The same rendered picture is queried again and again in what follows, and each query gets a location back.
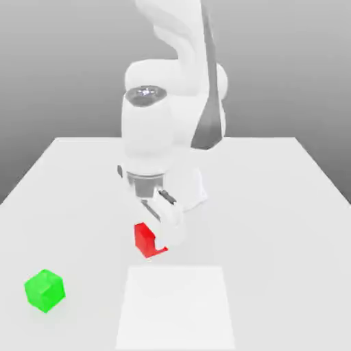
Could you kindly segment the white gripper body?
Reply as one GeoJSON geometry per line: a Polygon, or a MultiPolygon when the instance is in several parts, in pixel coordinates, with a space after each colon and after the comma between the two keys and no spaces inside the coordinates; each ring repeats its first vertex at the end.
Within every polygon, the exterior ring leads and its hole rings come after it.
{"type": "Polygon", "coordinates": [[[154,189],[152,198],[142,199],[141,204],[155,219],[147,225],[155,235],[155,246],[176,246],[183,241],[183,209],[165,189],[154,189]]]}

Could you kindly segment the small red cube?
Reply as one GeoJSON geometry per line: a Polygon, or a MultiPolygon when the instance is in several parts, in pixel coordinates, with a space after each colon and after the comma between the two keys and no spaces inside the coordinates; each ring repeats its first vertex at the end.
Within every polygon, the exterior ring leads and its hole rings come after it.
{"type": "Polygon", "coordinates": [[[143,222],[134,225],[134,241],[135,246],[145,258],[159,255],[168,250],[165,246],[161,249],[156,248],[156,237],[143,222]]]}

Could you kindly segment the small green cube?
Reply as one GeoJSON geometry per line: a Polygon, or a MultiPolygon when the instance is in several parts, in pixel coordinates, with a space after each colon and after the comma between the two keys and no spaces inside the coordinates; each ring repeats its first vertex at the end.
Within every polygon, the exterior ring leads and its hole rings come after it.
{"type": "Polygon", "coordinates": [[[27,301],[38,310],[47,313],[66,297],[63,279],[42,269],[24,283],[27,301]]]}

